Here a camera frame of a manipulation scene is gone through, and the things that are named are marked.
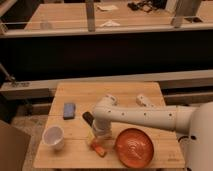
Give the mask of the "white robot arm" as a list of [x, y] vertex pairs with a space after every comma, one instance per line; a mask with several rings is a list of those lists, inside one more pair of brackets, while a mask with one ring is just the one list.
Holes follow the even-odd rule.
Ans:
[[186, 168], [190, 171], [213, 171], [213, 102], [200, 107], [119, 107], [116, 103], [114, 96], [106, 95], [93, 107], [92, 129], [96, 136], [109, 134], [112, 122], [187, 134]]

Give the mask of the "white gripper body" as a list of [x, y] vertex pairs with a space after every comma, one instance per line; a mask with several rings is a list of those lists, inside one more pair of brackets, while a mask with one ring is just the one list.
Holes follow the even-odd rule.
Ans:
[[111, 123], [108, 121], [102, 122], [94, 120], [92, 124], [92, 131], [96, 137], [101, 139], [107, 139], [112, 136]]

